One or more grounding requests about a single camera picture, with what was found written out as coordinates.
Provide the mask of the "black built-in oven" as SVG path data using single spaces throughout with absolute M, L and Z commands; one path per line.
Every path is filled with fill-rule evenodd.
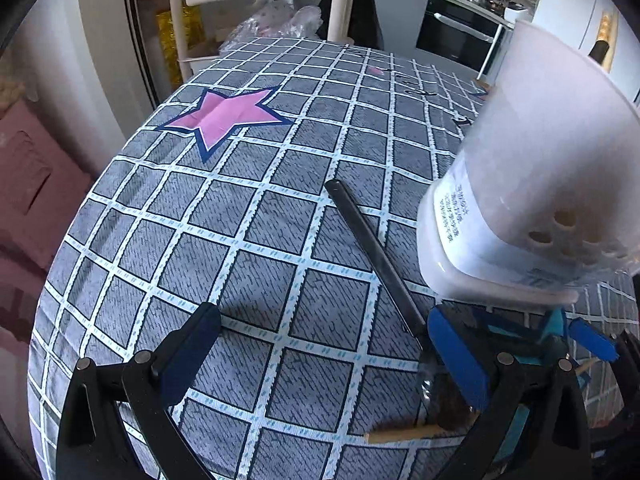
M 449 0 L 427 0 L 416 48 L 489 74 L 506 26 Z

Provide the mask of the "wooden chopstick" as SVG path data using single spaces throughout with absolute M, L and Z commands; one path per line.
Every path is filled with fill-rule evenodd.
M 450 434 L 450 430 L 446 430 L 441 426 L 425 425 L 411 428 L 386 429 L 367 432 L 364 435 L 364 442 L 367 444 L 387 444 L 447 437 L 448 434 Z

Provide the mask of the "white plastic bag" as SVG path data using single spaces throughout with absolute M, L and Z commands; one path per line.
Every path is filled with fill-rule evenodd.
M 254 14 L 230 32 L 219 52 L 237 49 L 255 38 L 317 39 L 322 24 L 318 6 L 296 6 L 295 0 L 265 0 Z

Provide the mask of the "grey checkered tablecloth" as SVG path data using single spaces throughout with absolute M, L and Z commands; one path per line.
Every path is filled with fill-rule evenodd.
M 422 313 L 416 214 L 485 92 L 372 49 L 252 39 L 172 94 L 82 202 L 38 301 L 28 414 L 44 478 L 77 362 L 153 350 L 199 304 L 222 330 L 170 416 L 217 479 L 431 479 L 421 349 L 326 192 L 341 181 Z

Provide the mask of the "white refrigerator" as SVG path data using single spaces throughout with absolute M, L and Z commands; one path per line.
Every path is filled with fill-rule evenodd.
M 618 12 L 610 78 L 634 104 L 639 103 L 639 39 L 612 0 L 539 0 L 533 24 L 587 54 L 597 40 L 602 14 Z

